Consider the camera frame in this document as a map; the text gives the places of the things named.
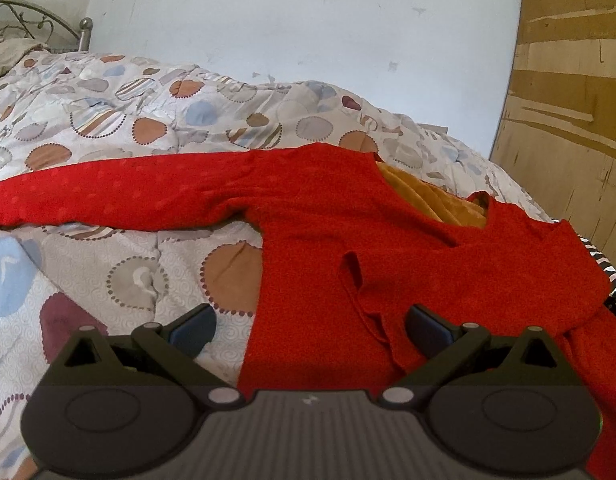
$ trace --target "polka dot blanket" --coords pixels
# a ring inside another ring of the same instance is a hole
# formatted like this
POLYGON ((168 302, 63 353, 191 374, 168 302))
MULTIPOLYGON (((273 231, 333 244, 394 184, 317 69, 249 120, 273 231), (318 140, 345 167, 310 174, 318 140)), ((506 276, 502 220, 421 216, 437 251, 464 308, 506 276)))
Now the polka dot blanket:
MULTIPOLYGON (((486 190, 549 220, 501 168, 443 129, 330 84, 252 86, 195 65, 44 51, 0 78, 0 181, 104 158, 310 142, 378 152, 459 196, 486 190)), ((81 186, 87 200, 96 182, 81 186)), ((142 196, 149 189, 146 182, 142 196)), ((81 224, 0 231, 0 480, 28 457, 19 431, 26 399, 83 324, 121 335, 210 302, 217 332, 197 361, 236 383, 255 319, 261 253, 261 234, 238 219, 185 232, 81 224)))

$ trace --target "bed frame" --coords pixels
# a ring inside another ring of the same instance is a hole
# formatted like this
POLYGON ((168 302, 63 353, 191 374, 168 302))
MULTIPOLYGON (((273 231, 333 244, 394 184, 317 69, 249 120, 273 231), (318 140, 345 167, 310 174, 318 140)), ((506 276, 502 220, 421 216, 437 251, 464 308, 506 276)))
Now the bed frame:
POLYGON ((87 52, 93 25, 83 18, 75 30, 48 9, 25 0, 0 0, 0 38, 38 40, 54 54, 87 52))

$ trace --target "red garment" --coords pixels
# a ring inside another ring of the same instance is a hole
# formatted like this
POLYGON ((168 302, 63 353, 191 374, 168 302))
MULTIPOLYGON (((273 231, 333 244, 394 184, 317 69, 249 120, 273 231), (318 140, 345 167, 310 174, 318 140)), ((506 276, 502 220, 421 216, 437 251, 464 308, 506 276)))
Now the red garment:
POLYGON ((604 412, 590 463, 616 479, 616 318, 567 222, 489 198, 484 229, 423 216, 372 153, 327 144, 88 162, 0 182, 0 225, 78 221, 156 231, 243 213, 264 237, 261 294, 239 386, 366 388, 423 362, 403 320, 422 303, 496 335, 541 325, 604 412))

